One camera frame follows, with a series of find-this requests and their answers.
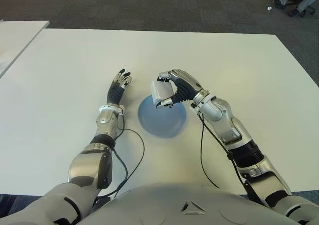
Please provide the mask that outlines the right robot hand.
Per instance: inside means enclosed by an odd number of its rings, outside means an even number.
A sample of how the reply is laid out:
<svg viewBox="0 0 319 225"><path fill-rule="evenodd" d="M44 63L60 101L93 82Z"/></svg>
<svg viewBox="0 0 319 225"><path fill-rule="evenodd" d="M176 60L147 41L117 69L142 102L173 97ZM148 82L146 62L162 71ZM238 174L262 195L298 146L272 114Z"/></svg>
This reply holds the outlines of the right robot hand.
<svg viewBox="0 0 319 225"><path fill-rule="evenodd" d="M171 97L156 104L156 109L171 107L176 103L192 100L197 106L209 92L189 73L181 69L173 69L158 75L157 81L173 82L177 91Z"/></svg>

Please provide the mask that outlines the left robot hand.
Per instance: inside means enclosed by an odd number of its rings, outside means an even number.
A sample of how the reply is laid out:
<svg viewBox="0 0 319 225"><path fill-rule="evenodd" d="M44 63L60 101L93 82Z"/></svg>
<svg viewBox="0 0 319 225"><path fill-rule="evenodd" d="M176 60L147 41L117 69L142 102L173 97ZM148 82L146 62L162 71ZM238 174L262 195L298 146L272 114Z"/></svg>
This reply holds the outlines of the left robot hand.
<svg viewBox="0 0 319 225"><path fill-rule="evenodd" d="M107 93L107 103L119 105L122 99L125 89L130 85L132 81L131 73L125 72L121 69L114 77L108 93Z"/></svg>

